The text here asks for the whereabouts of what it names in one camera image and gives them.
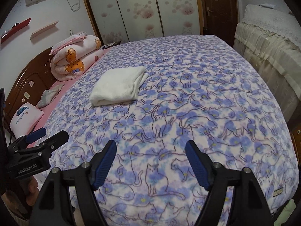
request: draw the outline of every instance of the wooden wall shelf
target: wooden wall shelf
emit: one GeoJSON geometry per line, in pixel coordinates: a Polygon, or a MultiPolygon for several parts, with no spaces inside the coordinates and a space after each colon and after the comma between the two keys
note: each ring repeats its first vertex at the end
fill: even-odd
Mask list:
{"type": "Polygon", "coordinates": [[[29,24],[29,22],[31,21],[31,18],[26,19],[25,21],[21,22],[20,24],[18,24],[17,26],[13,27],[11,30],[9,30],[6,35],[4,35],[3,37],[1,37],[1,44],[4,43],[8,38],[10,38],[13,34],[15,34],[17,31],[21,30],[22,28],[24,28],[25,26],[27,26],[29,24]]]}
{"type": "Polygon", "coordinates": [[[58,21],[55,21],[55,22],[52,22],[52,23],[49,24],[49,25],[44,26],[43,28],[38,29],[37,31],[35,31],[35,32],[33,32],[33,33],[31,34],[30,39],[36,37],[37,35],[43,33],[44,31],[49,30],[49,29],[52,28],[52,27],[55,27],[57,23],[58,23],[58,21]]]}

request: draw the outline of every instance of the red wall shelf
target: red wall shelf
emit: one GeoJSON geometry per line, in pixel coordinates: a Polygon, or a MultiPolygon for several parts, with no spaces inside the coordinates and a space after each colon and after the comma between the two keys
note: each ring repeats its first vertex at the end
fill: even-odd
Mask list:
{"type": "Polygon", "coordinates": [[[8,31],[6,33],[6,35],[4,35],[1,38],[1,44],[4,43],[8,38],[10,38],[13,34],[15,34],[17,31],[21,30],[22,28],[24,28],[25,26],[27,26],[29,24],[29,22],[31,21],[31,18],[26,19],[25,21],[21,22],[20,24],[18,24],[17,26],[13,27],[10,31],[8,31]]]}

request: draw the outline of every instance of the blanket label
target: blanket label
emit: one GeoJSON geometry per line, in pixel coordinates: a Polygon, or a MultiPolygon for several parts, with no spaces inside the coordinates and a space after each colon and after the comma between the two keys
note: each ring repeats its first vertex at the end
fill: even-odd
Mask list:
{"type": "Polygon", "coordinates": [[[27,99],[30,98],[30,95],[29,95],[27,92],[24,93],[24,96],[25,96],[27,99]]]}
{"type": "Polygon", "coordinates": [[[275,190],[274,193],[273,193],[273,197],[277,196],[277,195],[280,195],[281,193],[283,192],[283,188],[280,188],[278,190],[275,190]]]}
{"type": "Polygon", "coordinates": [[[33,85],[34,85],[34,82],[33,81],[30,81],[30,82],[28,82],[29,83],[29,85],[32,87],[33,85]]]}

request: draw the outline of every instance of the pink pillow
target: pink pillow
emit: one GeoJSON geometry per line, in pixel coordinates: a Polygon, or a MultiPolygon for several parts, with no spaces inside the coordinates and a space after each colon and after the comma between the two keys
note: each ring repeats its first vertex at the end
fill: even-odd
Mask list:
{"type": "Polygon", "coordinates": [[[43,111],[40,111],[32,104],[23,104],[14,114],[10,124],[11,130],[15,134],[16,139],[30,133],[43,114],[43,111]]]}
{"type": "Polygon", "coordinates": [[[52,47],[50,55],[56,54],[59,50],[61,50],[62,48],[66,47],[66,46],[69,46],[73,43],[84,40],[86,38],[86,36],[87,36],[87,33],[81,32],[79,35],[75,34],[75,35],[68,37],[67,39],[65,39],[63,41],[58,42],[57,44],[55,44],[52,47]]]}

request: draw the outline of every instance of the bedside object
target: bedside object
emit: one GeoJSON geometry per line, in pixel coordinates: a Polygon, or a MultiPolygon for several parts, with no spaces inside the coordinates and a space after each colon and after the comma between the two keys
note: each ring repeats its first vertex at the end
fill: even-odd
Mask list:
{"type": "Polygon", "coordinates": [[[55,21],[55,22],[52,22],[52,23],[49,24],[49,25],[46,25],[46,26],[44,26],[44,27],[38,29],[37,31],[35,31],[35,32],[33,32],[33,33],[31,34],[30,39],[36,37],[37,35],[39,35],[39,34],[45,32],[45,31],[47,31],[47,30],[49,30],[49,29],[52,28],[52,27],[55,27],[57,23],[58,23],[58,21],[55,21]]]}
{"type": "Polygon", "coordinates": [[[297,126],[297,128],[295,128],[290,135],[294,145],[298,164],[301,165],[301,125],[297,126]]]}
{"type": "Polygon", "coordinates": [[[9,30],[6,34],[4,34],[1,37],[1,44],[4,43],[8,38],[10,38],[13,34],[15,34],[17,31],[21,30],[25,26],[29,24],[31,21],[31,18],[26,19],[25,21],[21,22],[20,24],[15,24],[11,30],[9,30]]]}

